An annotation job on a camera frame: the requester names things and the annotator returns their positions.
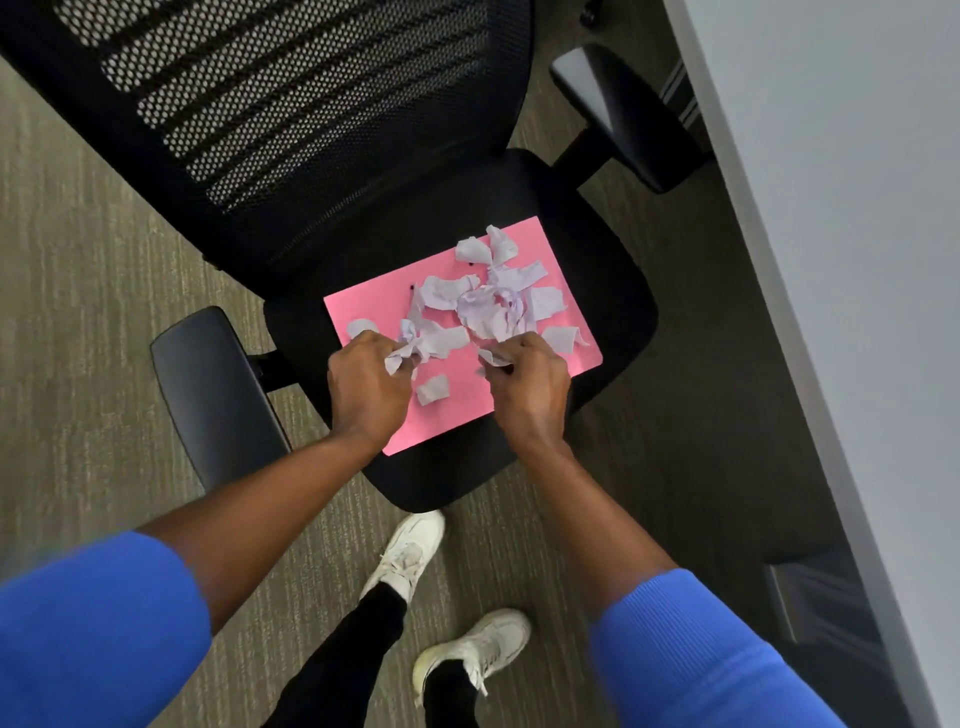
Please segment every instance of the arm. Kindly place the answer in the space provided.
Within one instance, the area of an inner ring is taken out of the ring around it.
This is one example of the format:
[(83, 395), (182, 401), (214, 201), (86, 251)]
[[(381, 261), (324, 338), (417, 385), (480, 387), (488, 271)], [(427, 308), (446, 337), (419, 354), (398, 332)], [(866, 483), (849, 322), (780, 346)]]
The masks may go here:
[(406, 417), (413, 361), (365, 331), (330, 357), (321, 442), (0, 587), (0, 724), (146, 725), (340, 487)]
[(138, 529), (172, 548), (193, 572), (213, 634), (403, 424), (414, 361), (388, 375), (383, 360), (397, 346), (364, 331), (330, 357), (329, 437)]
[(596, 618), (594, 662), (623, 724), (842, 728), (773, 647), (678, 569), (576, 461), (564, 442), (566, 363), (534, 333), (492, 349), (513, 364), (481, 359), (494, 416)]

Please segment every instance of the office chair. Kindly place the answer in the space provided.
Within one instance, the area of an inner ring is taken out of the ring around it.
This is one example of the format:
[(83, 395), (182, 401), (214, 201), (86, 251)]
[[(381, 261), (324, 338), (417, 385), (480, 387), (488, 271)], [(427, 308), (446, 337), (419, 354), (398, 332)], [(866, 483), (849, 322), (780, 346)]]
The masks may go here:
[[(324, 296), (537, 215), (604, 363), (643, 350), (647, 282), (577, 187), (608, 159), (656, 192), (703, 161), (657, 95), (587, 46), (552, 73), (587, 118), (554, 167), (507, 149), (526, 92), (518, 0), (6, 0), (0, 51), (212, 265), (260, 296), (276, 351), (247, 355), (210, 307), (158, 336), (160, 388), (204, 487), (289, 450), (266, 394), (296, 382), (330, 424)], [(364, 473), (408, 511), (513, 459), (492, 416)]]

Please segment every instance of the white sneaker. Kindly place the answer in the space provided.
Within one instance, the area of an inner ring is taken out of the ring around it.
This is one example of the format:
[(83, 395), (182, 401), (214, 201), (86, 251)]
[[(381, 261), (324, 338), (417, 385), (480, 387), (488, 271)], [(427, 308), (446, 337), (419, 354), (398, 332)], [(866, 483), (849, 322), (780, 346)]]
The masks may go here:
[(444, 514), (440, 511), (415, 513), (405, 518), (396, 527), (380, 565), (367, 580), (360, 598), (382, 581), (409, 604), (423, 570), (444, 538), (444, 524)]
[(484, 680), (509, 665), (520, 654), (533, 627), (516, 609), (499, 609), (480, 618), (459, 640), (430, 647), (414, 663), (414, 692), (423, 702), (426, 679), (444, 660), (462, 660), (467, 677), (478, 691), (487, 694)]

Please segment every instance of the torn paper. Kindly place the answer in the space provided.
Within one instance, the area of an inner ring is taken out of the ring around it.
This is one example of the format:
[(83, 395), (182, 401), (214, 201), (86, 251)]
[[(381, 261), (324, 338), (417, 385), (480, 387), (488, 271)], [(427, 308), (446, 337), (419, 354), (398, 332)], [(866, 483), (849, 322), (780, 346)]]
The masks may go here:
[(387, 374), (393, 376), (396, 374), (396, 370), (400, 368), (400, 364), (403, 363), (403, 360), (413, 356), (414, 345), (407, 344), (405, 347), (397, 349), (395, 352), (390, 354), (386, 359), (383, 360), (384, 365), (387, 367)]
[(423, 295), (417, 286), (414, 286), (414, 293), (410, 297), (410, 310), (407, 311), (407, 320), (412, 321), (415, 327), (423, 323), (423, 309), (426, 303), (423, 302)]
[(480, 358), (490, 364), (492, 367), (506, 367), (510, 365), (510, 362), (506, 359), (501, 359), (495, 353), (491, 352), (489, 349), (480, 349), (477, 351), (480, 354)]
[(426, 361), (430, 356), (446, 359), (454, 349), (462, 349), (470, 343), (470, 335), (464, 327), (443, 328), (432, 321), (424, 321), (425, 328), (414, 341), (414, 349)]
[(516, 335), (526, 306), (514, 290), (482, 285), (468, 291), (457, 301), (460, 323), (481, 339), (506, 341)]
[(353, 339), (355, 339), (364, 331), (380, 333), (380, 329), (377, 328), (376, 324), (370, 319), (355, 319), (347, 324), (347, 336), (350, 337), (350, 341), (353, 341)]
[(423, 303), (430, 308), (453, 311), (457, 307), (457, 299), (478, 285), (480, 285), (480, 279), (477, 276), (463, 276), (456, 280), (427, 276), (423, 285), (415, 289), (414, 293), (419, 293)]
[(554, 314), (566, 311), (564, 292), (559, 288), (544, 285), (540, 288), (527, 288), (525, 293), (527, 309), (533, 315), (534, 321), (543, 321)]
[(542, 337), (556, 353), (573, 353), (574, 343), (589, 346), (580, 335), (580, 327), (547, 327), (543, 330)]
[(418, 329), (409, 319), (401, 319), (400, 341), (406, 342), (406, 346), (384, 360), (390, 375), (400, 368), (403, 359), (414, 354), (420, 357), (418, 364), (431, 356), (446, 359), (454, 349), (462, 349), (469, 344), (470, 335), (464, 327), (444, 328), (435, 321), (424, 320)]
[(493, 253), (487, 247), (487, 243), (475, 237), (469, 237), (457, 243), (454, 249), (454, 256), (457, 260), (464, 263), (479, 263), (480, 265), (493, 265)]
[(493, 225), (487, 225), (487, 235), (490, 236), (490, 249), (493, 253), (492, 262), (487, 265), (500, 266), (511, 258), (515, 258), (519, 252), (519, 246), (514, 242), (506, 232)]
[(427, 379), (417, 387), (417, 400), (421, 405), (437, 400), (445, 400), (450, 396), (450, 382), (446, 375), (436, 375)]
[(493, 266), (490, 269), (490, 274), (487, 276), (487, 284), (501, 288), (510, 288), (514, 291), (522, 291), (524, 288), (532, 286), (538, 280), (546, 278), (546, 275), (546, 269), (539, 260), (535, 260), (523, 268)]

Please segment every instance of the gray carpet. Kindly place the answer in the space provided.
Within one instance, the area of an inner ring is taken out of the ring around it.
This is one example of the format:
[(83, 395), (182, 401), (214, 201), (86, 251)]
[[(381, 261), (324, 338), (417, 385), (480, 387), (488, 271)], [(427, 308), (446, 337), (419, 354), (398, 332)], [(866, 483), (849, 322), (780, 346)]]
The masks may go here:
[[(514, 143), (552, 161), (582, 127), (547, 64), (588, 38), (579, 3), (539, 3), (537, 54)], [(677, 59), (657, 0), (609, 0), (597, 36), (654, 88)], [(135, 526), (200, 494), (148, 345), (222, 306), (251, 351), (260, 303), (146, 205), (0, 65), (0, 576)], [(764, 559), (842, 542), (803, 414), (715, 166), (656, 197), (611, 163), (583, 188), (645, 271), (652, 346), (573, 421), (597, 479), (677, 560), (765, 636)], [(275, 396), (295, 444), (324, 432), (299, 390)], [(401, 513), (362, 476), (337, 496), (215, 641), (155, 726), (254, 726), (355, 601)], [(484, 612), (524, 609), (536, 636), (494, 677), (487, 726), (614, 724), (586, 622), (513, 466), (454, 504), (444, 546), (390, 653), (368, 725), (415, 726), (418, 652)]]

